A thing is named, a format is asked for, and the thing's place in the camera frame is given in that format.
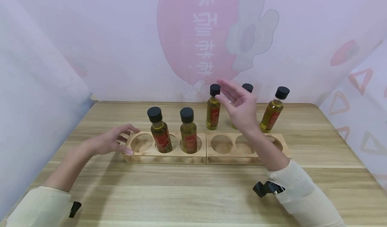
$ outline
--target black wrist device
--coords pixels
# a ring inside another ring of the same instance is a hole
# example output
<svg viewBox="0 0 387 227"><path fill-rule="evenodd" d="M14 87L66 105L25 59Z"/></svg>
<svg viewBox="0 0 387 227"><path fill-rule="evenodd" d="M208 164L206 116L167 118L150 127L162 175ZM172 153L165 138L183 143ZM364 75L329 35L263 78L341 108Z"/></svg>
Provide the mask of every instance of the black wrist device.
<svg viewBox="0 0 387 227"><path fill-rule="evenodd" d="M265 184L262 184L261 182L258 182L253 187L253 191L259 196L264 197L268 193L272 193L274 195L279 194L283 191L285 191L285 188L282 186L279 186L278 184L272 183L270 181L265 182Z"/></svg>

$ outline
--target white backdrop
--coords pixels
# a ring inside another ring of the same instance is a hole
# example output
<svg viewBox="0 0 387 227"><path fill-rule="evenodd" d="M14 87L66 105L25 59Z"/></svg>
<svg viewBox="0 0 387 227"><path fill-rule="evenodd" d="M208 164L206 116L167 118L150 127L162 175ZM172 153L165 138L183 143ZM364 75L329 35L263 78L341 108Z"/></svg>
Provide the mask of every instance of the white backdrop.
<svg viewBox="0 0 387 227"><path fill-rule="evenodd" d="M203 101L224 77L319 105L387 26L386 0L19 1L99 100Z"/></svg>
<svg viewBox="0 0 387 227"><path fill-rule="evenodd" d="M357 66L320 109L387 191L387 43Z"/></svg>
<svg viewBox="0 0 387 227"><path fill-rule="evenodd" d="M0 219L91 107L86 85L17 0L0 0Z"/></svg>

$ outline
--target hand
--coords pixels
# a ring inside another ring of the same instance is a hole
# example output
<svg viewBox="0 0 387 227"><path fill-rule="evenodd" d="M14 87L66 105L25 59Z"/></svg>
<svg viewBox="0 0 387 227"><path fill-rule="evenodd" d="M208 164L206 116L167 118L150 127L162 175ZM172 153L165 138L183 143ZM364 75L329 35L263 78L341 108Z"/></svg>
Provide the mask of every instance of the hand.
<svg viewBox="0 0 387 227"><path fill-rule="evenodd" d="M257 130L257 97L243 87L224 79L217 80L223 95L216 95L216 99L226 108L232 123L242 133Z"/></svg>
<svg viewBox="0 0 387 227"><path fill-rule="evenodd" d="M111 130L102 133L101 135L89 138L84 141L82 145L85 145L91 151L93 156L105 155L110 152L120 152L127 155L133 155L133 151L130 148L120 145L120 142L126 143L127 138L121 134L130 135L131 132L138 133L140 130L133 127L131 124L122 125L119 127L112 128Z"/></svg>

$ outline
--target olive oil bottle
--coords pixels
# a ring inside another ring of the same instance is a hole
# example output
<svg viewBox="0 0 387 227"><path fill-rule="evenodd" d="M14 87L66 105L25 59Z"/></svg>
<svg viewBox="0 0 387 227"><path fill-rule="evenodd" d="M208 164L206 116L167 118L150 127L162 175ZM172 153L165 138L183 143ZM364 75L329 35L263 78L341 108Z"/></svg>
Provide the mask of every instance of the olive oil bottle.
<svg viewBox="0 0 387 227"><path fill-rule="evenodd" d="M148 117L152 126L150 131L156 142L156 148L161 153L168 153L172 150L171 138L168 132L168 125L163 122L163 115L159 107L148 109Z"/></svg>
<svg viewBox="0 0 387 227"><path fill-rule="evenodd" d="M220 102L215 98L220 94L220 86L212 84L210 86L210 99L207 101L207 122L206 126L209 130L216 130L219 121Z"/></svg>
<svg viewBox="0 0 387 227"><path fill-rule="evenodd" d="M252 84L249 84L249 83L243 84L242 87L243 87L244 89L246 89L249 93L251 93L251 92L253 91L253 89L254 89L253 85L252 85Z"/></svg>
<svg viewBox="0 0 387 227"><path fill-rule="evenodd" d="M284 108L282 101L286 99L289 92L290 90L287 87L279 87L277 89L275 99L268 103L264 117L259 125L262 132L269 133L271 131Z"/></svg>
<svg viewBox="0 0 387 227"><path fill-rule="evenodd" d="M180 110L181 122L181 142L183 151L188 154L193 154L198 151L198 136L196 124L194 124L194 110L192 108L183 108Z"/></svg>

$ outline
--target flower graphic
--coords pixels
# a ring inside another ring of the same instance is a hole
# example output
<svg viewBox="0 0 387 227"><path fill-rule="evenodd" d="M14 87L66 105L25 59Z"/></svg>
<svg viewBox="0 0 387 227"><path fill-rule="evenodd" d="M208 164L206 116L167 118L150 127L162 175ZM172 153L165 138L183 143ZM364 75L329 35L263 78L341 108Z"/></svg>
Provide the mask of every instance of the flower graphic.
<svg viewBox="0 0 387 227"><path fill-rule="evenodd" d="M253 67L253 58L270 48L279 15L268 10L261 18L265 0L240 0L239 20L229 29L226 46L230 54L236 54L232 69L237 72Z"/></svg>
<svg viewBox="0 0 387 227"><path fill-rule="evenodd" d="M194 85L185 84L184 90L186 90L186 92L181 95L183 99L194 102L203 102L209 98L210 86L206 85L204 80L200 80Z"/></svg>

